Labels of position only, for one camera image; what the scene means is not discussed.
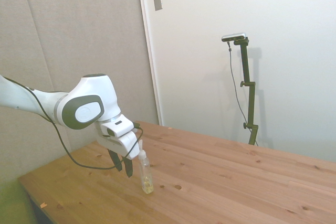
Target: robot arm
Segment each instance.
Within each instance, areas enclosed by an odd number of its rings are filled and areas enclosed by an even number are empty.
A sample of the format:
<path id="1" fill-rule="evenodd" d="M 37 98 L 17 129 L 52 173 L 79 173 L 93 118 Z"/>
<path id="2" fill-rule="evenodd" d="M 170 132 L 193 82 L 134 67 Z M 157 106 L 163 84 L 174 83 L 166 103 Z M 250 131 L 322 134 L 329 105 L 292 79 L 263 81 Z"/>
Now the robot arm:
<path id="1" fill-rule="evenodd" d="M 109 149 L 111 157 L 114 155 L 115 158 L 117 153 L 126 156 L 136 143 L 134 125 L 121 114 L 113 84 L 105 74 L 82 77 L 69 93 L 29 89 L 54 123 L 74 130 L 84 129 L 95 123 L 97 141 Z M 45 118 L 37 100 L 29 91 L 2 76 L 0 106 L 33 112 Z M 139 146 L 136 143 L 127 158 L 133 159 L 138 153 Z"/>

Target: wood knot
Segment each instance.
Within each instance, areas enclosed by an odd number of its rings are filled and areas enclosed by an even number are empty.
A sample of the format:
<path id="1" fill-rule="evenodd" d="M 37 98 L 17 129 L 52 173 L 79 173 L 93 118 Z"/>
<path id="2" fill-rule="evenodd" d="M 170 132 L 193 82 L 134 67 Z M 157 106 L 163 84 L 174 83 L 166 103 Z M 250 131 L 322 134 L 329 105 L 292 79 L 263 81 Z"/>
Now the wood knot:
<path id="1" fill-rule="evenodd" d="M 289 209 L 286 209 L 287 212 L 290 212 L 291 214 L 295 214 L 295 212 L 289 210 Z"/>
<path id="2" fill-rule="evenodd" d="M 61 204 L 58 204 L 56 207 L 57 209 L 61 209 L 61 210 L 64 209 L 64 207 Z"/>

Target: wood grain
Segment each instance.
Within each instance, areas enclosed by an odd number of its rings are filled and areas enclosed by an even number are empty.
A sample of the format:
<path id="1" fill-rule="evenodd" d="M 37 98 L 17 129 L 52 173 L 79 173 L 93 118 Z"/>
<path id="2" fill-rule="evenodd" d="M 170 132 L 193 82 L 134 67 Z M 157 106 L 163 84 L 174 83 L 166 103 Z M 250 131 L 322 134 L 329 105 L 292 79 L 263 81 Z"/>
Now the wood grain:
<path id="1" fill-rule="evenodd" d="M 154 192 L 138 160 L 94 170 L 64 156 L 19 181 L 54 223 L 336 223 L 336 163 L 140 122 Z M 97 142 L 72 153 L 112 166 Z"/>

